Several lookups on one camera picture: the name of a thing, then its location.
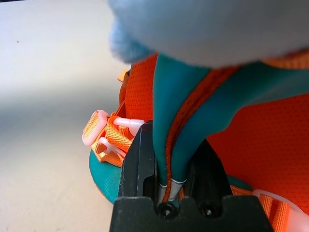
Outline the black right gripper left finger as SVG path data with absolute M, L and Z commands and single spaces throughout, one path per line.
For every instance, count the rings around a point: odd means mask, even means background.
M 122 164 L 119 197 L 149 197 L 158 195 L 157 161 L 153 148 L 153 122 L 145 122 L 125 156 Z

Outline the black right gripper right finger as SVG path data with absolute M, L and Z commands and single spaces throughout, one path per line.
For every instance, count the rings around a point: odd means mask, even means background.
M 184 193 L 196 202 L 220 202 L 232 195 L 222 162 L 207 140 L 189 161 Z

